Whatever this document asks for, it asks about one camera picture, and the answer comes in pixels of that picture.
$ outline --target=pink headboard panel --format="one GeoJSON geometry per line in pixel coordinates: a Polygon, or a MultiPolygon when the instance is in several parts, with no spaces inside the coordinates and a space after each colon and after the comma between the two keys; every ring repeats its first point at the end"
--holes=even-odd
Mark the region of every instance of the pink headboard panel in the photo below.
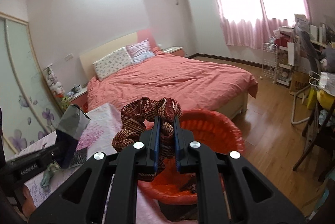
{"type": "Polygon", "coordinates": [[[137,43],[140,43],[146,39],[149,39],[151,49],[154,49],[157,46],[150,29],[137,31],[137,43]]]}

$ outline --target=bed frame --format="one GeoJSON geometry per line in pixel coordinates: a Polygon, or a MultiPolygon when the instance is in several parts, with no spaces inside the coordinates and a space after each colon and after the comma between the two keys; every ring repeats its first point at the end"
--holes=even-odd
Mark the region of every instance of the bed frame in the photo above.
{"type": "MultiPolygon", "coordinates": [[[[149,39],[151,46],[156,46],[156,42],[151,34],[150,29],[140,30],[135,33],[123,36],[121,38],[112,40],[103,44],[89,52],[80,55],[81,65],[88,80],[95,76],[93,62],[105,57],[113,51],[126,46],[127,44],[135,44],[149,39]]],[[[237,114],[244,113],[247,110],[248,92],[245,91],[239,94],[234,99],[230,100],[227,104],[218,108],[216,111],[220,112],[230,119],[233,119],[237,114]]]]}

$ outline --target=nightstand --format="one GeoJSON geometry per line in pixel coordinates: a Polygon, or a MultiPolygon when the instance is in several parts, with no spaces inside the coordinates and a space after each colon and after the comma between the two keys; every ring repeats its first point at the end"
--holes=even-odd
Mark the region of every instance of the nightstand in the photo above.
{"type": "Polygon", "coordinates": [[[174,56],[185,57],[184,47],[173,46],[168,49],[164,49],[163,52],[173,54],[174,56]]]}
{"type": "Polygon", "coordinates": [[[88,110],[87,87],[83,88],[80,92],[71,97],[70,103],[78,105],[86,113],[88,110]]]}

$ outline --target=bed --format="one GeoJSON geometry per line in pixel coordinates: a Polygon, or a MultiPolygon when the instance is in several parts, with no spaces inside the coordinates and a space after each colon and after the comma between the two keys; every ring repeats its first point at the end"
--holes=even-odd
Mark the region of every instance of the bed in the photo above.
{"type": "Polygon", "coordinates": [[[148,96],[159,100],[173,97],[183,110],[209,109],[234,118],[247,110],[248,93],[255,97],[254,76],[237,67],[166,54],[155,47],[150,30],[142,30],[110,41],[80,56],[88,79],[88,110],[107,102],[118,110],[148,96]],[[149,39],[155,56],[124,68],[103,81],[95,76],[92,63],[127,45],[149,39]]]}

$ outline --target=wardrobe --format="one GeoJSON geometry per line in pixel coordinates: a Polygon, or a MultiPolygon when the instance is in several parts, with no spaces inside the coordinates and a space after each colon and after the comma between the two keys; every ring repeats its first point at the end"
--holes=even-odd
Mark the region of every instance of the wardrobe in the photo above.
{"type": "Polygon", "coordinates": [[[28,23],[0,14],[0,108],[6,160],[54,131],[61,111],[37,63],[28,23]]]}

